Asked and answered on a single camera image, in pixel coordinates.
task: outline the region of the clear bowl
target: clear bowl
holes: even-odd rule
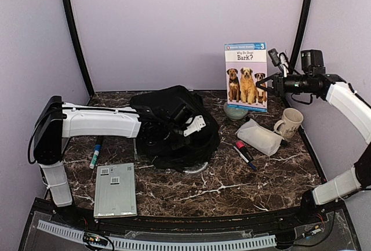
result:
[[[249,110],[246,109],[228,107],[228,103],[224,103],[223,110],[227,117],[229,117],[229,119],[231,119],[232,121],[243,119],[249,112]]]

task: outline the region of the lavender wall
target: lavender wall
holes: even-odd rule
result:
[[[302,0],[72,0],[98,91],[225,89],[225,43],[293,46]]]
[[[88,93],[75,58],[62,0],[0,1],[0,242],[17,250],[40,169],[27,163],[27,144],[54,94],[85,104]]]
[[[327,72],[351,82],[371,103],[370,0],[313,0],[302,49],[321,49]],[[304,128],[328,179],[349,169],[366,148],[362,136],[335,108],[317,100],[293,104],[304,114]],[[346,201],[362,250],[371,250],[371,193]]]

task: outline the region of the mug handle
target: mug handle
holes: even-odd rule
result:
[[[273,128],[275,133],[282,135],[282,132],[279,131],[278,128],[283,123],[285,123],[285,121],[283,121],[281,119],[278,122],[276,122],[276,124],[274,125],[274,128]]]

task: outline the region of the white cable tray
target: white cable tray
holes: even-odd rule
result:
[[[74,228],[63,227],[61,225],[39,220],[37,229],[55,235],[69,241],[83,244],[83,231]],[[123,239],[109,237],[115,245],[115,250],[132,251],[243,251],[257,250],[276,246],[275,235],[266,237],[239,239],[234,241],[218,242],[153,242],[153,241],[135,241],[132,239]],[[111,250],[110,244],[105,249]]]

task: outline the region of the book cover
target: book cover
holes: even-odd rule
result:
[[[267,112],[267,92],[256,87],[267,76],[266,43],[226,44],[224,53],[228,106]]]

